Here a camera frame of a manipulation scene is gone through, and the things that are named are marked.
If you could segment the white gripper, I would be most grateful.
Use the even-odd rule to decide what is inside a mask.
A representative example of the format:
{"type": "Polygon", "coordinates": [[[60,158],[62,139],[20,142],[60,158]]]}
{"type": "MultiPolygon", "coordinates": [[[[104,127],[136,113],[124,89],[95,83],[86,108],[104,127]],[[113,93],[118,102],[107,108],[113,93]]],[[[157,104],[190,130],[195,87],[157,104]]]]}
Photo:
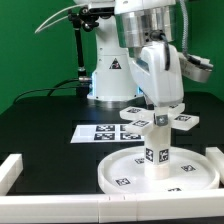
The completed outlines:
{"type": "Polygon", "coordinates": [[[163,42],[153,42],[143,47],[137,58],[128,58],[135,83],[154,108],[154,122],[162,127],[168,124],[168,106],[180,104],[184,91],[177,50],[169,45],[170,67],[165,69],[166,56],[163,42]]]}

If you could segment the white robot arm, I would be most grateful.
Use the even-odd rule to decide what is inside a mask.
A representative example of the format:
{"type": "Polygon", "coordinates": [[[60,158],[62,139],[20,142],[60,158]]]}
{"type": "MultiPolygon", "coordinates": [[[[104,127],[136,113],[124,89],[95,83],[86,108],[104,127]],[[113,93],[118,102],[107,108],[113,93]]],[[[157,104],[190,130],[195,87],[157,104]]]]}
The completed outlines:
{"type": "Polygon", "coordinates": [[[101,22],[92,96],[124,101],[142,90],[155,123],[167,125],[168,108],[183,100],[182,78],[205,82],[213,69],[188,53],[185,0],[90,0],[88,10],[101,22]]]}

